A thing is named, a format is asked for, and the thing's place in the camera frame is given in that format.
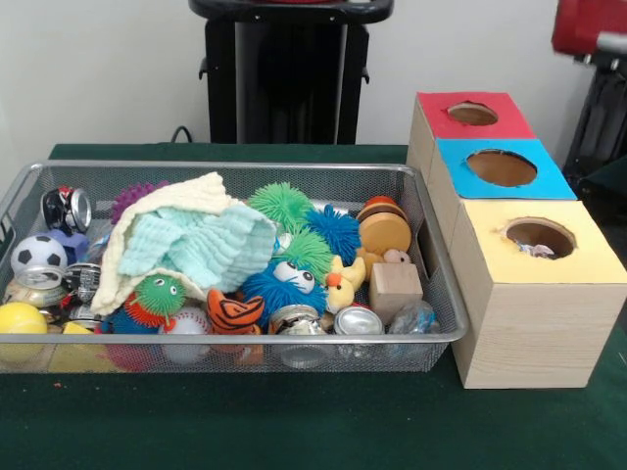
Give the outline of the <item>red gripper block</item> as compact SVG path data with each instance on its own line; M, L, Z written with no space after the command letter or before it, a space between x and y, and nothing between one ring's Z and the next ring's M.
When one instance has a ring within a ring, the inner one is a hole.
M622 0L562 0L557 2L552 45L565 55L592 55L599 52L626 54L626 2ZM605 78L596 71L582 112L578 160L595 158L605 111ZM626 77L612 75L610 103L603 132L603 162L622 155L626 137Z

